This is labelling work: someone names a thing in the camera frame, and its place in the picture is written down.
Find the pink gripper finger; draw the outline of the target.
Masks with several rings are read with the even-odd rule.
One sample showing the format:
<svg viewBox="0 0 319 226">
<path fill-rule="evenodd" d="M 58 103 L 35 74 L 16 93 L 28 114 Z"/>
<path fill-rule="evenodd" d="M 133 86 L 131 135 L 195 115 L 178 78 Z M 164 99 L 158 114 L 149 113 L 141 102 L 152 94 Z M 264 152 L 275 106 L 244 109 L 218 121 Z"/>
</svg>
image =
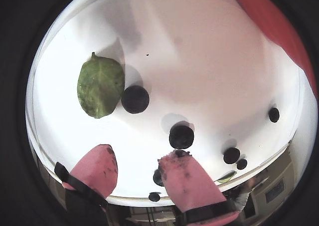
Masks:
<svg viewBox="0 0 319 226">
<path fill-rule="evenodd" d="M 238 217 L 234 203 L 189 152 L 174 150 L 163 156 L 159 171 L 168 196 L 181 212 L 176 219 L 179 226 L 223 226 Z"/>
<path fill-rule="evenodd" d="M 118 179 L 117 160 L 110 145 L 97 145 L 71 171 L 57 162 L 54 172 L 62 181 L 66 209 L 75 226 L 109 224 L 106 198 L 115 189 Z"/>
</svg>

